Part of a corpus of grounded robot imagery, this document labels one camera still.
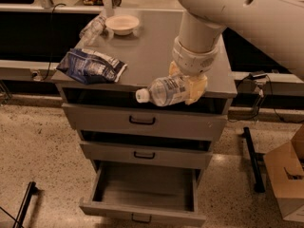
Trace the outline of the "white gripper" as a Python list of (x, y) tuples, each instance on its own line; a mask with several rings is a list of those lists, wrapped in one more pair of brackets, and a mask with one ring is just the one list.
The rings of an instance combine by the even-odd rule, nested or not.
[(175, 38), (172, 50), (173, 61), (170, 63), (169, 75), (178, 76), (182, 72), (184, 75), (190, 76), (187, 78), (189, 84), (189, 97), (185, 101), (187, 105), (197, 102), (204, 94), (208, 79), (203, 73), (211, 68), (217, 54), (217, 47), (207, 52), (190, 51), (180, 43), (178, 37)]

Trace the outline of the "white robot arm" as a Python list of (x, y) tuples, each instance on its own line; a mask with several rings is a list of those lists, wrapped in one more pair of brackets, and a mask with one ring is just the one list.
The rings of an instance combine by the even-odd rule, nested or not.
[(295, 0), (178, 0), (183, 7), (173, 60), (187, 76), (210, 69), (218, 40), (231, 29), (304, 78), (304, 3)]

